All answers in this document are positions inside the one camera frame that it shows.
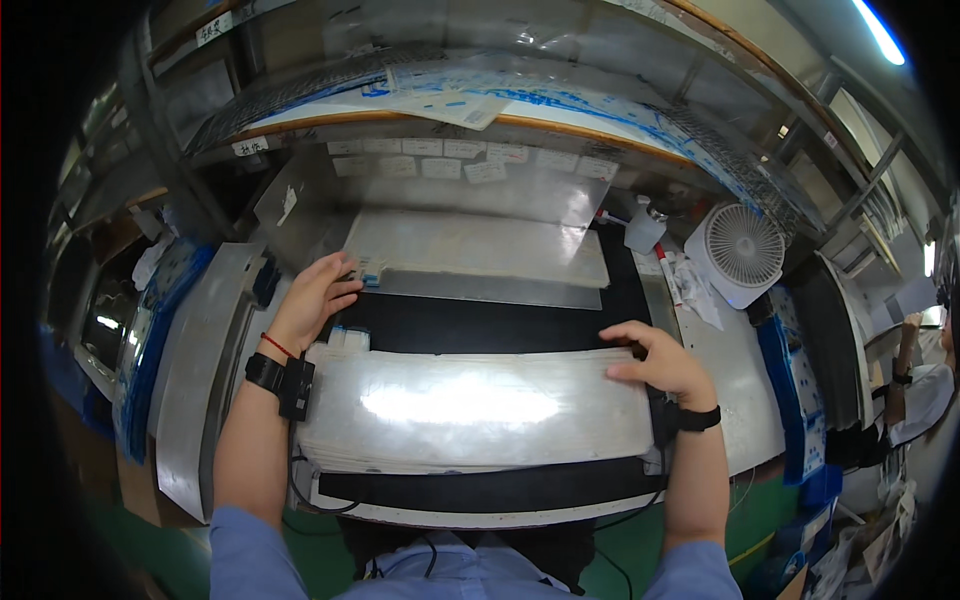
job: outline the white squeeze bottle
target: white squeeze bottle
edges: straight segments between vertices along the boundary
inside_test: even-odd
[[[666,232],[666,215],[653,208],[646,196],[637,196],[640,210],[627,224],[623,245],[634,252],[649,254]]]

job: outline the blue shirt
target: blue shirt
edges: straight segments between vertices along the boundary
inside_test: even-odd
[[[342,600],[486,600],[569,598],[564,584],[541,573],[530,561],[488,534],[476,549],[450,532],[433,532],[437,561],[424,579],[433,556],[425,541],[377,557],[383,579],[353,584]],[[240,509],[217,509],[210,524],[210,598],[261,600],[308,598],[280,533]],[[541,583],[548,579],[551,585]],[[727,555],[713,541],[693,541],[670,550],[660,561],[643,597],[740,598],[727,566]]]

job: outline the black mat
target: black mat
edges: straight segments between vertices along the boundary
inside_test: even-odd
[[[630,319],[650,323],[650,311],[624,229],[591,228],[600,236],[610,287],[603,310],[548,308],[469,300],[362,294],[339,315],[364,327],[371,349],[421,353],[554,352],[603,348],[597,332]],[[643,475],[637,458],[525,468],[494,473],[383,475],[327,473],[320,492],[379,506],[453,513],[527,512],[586,506],[653,492],[658,477]]]

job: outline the paper note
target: paper note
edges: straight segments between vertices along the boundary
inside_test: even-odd
[[[417,160],[412,156],[380,158],[380,173],[384,177],[416,177]]]
[[[537,151],[537,166],[541,169],[554,169],[564,173],[573,173],[577,168],[577,159],[579,156],[572,155],[569,152],[558,152],[556,150]]]
[[[333,168],[337,170],[337,177],[360,177],[367,175],[367,159],[363,156],[334,158]]]
[[[231,29],[233,29],[233,13],[227,11],[197,30],[197,46],[203,46]]]
[[[487,160],[490,162],[526,162],[530,156],[530,149],[526,146],[513,144],[487,143]]]
[[[363,140],[363,151],[376,155],[398,155],[403,152],[399,137]]]
[[[403,153],[418,156],[443,156],[444,141],[439,137],[404,137]]]
[[[460,161],[456,158],[424,158],[420,161],[420,171],[431,180],[458,180]]]
[[[287,215],[290,214],[290,211],[294,209],[294,206],[297,205],[297,192],[294,191],[293,186],[287,185],[287,195],[283,198],[283,216],[280,217],[280,220],[276,222],[276,226],[280,227],[283,225],[283,222],[287,220]]]
[[[613,181],[613,176],[619,168],[619,164],[609,160],[581,156],[580,162],[577,163],[577,175],[595,180]]]
[[[467,181],[470,183],[486,183],[488,181],[503,181],[507,178],[507,168],[502,162],[478,162],[464,166]]]
[[[474,142],[466,139],[445,139],[444,156],[451,158],[476,158],[487,150],[487,142]]]
[[[363,152],[363,142],[351,139],[346,142],[326,142],[326,153],[333,155],[359,155]]]
[[[264,150],[270,150],[270,146],[267,145],[267,138],[263,135],[233,142],[230,147],[233,148],[233,153],[237,156],[250,156]]]

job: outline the fluorescent light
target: fluorescent light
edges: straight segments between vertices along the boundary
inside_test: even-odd
[[[870,10],[870,7],[868,7],[863,0],[853,0],[853,5],[856,6],[858,11],[860,11],[860,15],[863,17],[863,20],[867,22],[867,27],[870,28],[870,33],[874,35],[876,43],[880,46],[880,52],[883,53],[884,58],[893,64],[904,64],[906,59],[900,52],[900,48],[897,47],[897,43],[892,37],[890,37],[890,34],[887,32],[886,28],[883,27],[882,23],[880,23],[880,19],[876,18],[874,12]]]
[[[930,242],[924,246],[924,273],[930,277],[933,275],[933,264],[937,258],[937,243]]]
[[[103,325],[104,327],[109,327],[110,329],[116,329],[120,326],[120,323],[114,321],[110,317],[104,317],[103,315],[97,317],[97,323]]]

